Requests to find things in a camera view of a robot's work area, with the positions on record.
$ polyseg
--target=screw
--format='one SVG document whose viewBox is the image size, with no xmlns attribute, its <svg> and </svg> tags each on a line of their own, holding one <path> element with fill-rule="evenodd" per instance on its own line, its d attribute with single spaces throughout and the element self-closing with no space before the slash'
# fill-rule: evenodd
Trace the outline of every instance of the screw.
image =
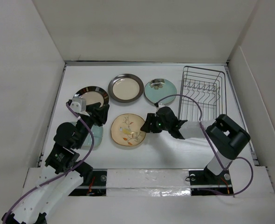
<svg viewBox="0 0 275 224">
<path fill-rule="evenodd" d="M 195 181 L 195 174 L 190 174 L 189 179 L 190 179 L 191 181 Z"/>
<path fill-rule="evenodd" d="M 101 180 L 102 182 L 106 181 L 106 175 L 102 175 L 102 176 L 100 177 L 100 180 Z"/>
<path fill-rule="evenodd" d="M 223 177 L 225 178 L 226 181 L 229 181 L 231 179 L 230 174 L 224 174 Z"/>
</svg>

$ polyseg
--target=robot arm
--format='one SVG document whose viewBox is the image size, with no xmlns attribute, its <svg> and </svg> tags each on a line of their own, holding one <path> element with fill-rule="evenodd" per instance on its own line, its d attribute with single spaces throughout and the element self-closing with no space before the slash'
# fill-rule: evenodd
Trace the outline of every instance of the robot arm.
<svg viewBox="0 0 275 224">
<path fill-rule="evenodd" d="M 5 213 L 3 223 L 45 224 L 70 192 L 91 178 L 93 168 L 84 161 L 76 162 L 79 154 L 73 149 L 82 147 L 89 134 L 86 126 L 91 129 L 93 125 L 106 123 L 109 105 L 100 107 L 100 103 L 96 103 L 86 106 L 84 99 L 73 98 L 67 106 L 74 115 L 80 116 L 80 120 L 76 126 L 68 122 L 59 125 L 54 147 L 45 161 L 36 189 L 12 213 Z"/>
<path fill-rule="evenodd" d="M 210 137 L 218 152 L 215 152 L 204 171 L 214 176 L 227 169 L 250 141 L 249 134 L 225 114 L 221 114 L 215 121 L 190 122 L 179 120 L 167 106 L 159 108 L 155 114 L 147 114 L 141 127 L 141 131 L 146 133 L 160 133 L 163 130 L 176 139 Z"/>
</svg>

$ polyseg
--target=white backdrop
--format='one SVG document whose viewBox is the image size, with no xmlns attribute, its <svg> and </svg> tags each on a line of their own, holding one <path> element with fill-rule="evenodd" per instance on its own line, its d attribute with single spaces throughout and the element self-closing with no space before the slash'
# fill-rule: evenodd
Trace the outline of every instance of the white backdrop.
<svg viewBox="0 0 275 224">
<path fill-rule="evenodd" d="M 261 0 L 230 64 L 258 159 L 275 190 L 275 0 Z"/>
<path fill-rule="evenodd" d="M 33 3 L 0 0 L 0 168 L 35 166 L 63 68 Z"/>
<path fill-rule="evenodd" d="M 225 63 L 256 0 L 33 0 L 64 60 Z"/>
</svg>

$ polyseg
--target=beige plate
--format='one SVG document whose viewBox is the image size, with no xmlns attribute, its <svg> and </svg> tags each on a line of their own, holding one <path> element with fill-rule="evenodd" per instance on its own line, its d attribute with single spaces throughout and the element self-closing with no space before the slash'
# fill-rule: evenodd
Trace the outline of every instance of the beige plate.
<svg viewBox="0 0 275 224">
<path fill-rule="evenodd" d="M 146 133 L 140 131 L 145 123 L 140 116 L 126 113 L 118 116 L 111 125 L 111 137 L 119 145 L 136 146 L 141 143 Z"/>
</svg>

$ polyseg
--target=dish rack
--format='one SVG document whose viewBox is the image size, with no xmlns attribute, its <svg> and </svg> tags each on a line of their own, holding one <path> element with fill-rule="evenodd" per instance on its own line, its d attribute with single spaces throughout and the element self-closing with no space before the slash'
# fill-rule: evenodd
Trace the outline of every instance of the dish rack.
<svg viewBox="0 0 275 224">
<path fill-rule="evenodd" d="M 226 75 L 222 71 L 185 66 L 180 94 L 191 97 L 203 111 L 202 120 L 216 119 L 227 113 Z M 181 120 L 199 120 L 197 105 L 188 98 L 180 97 Z"/>
</svg>

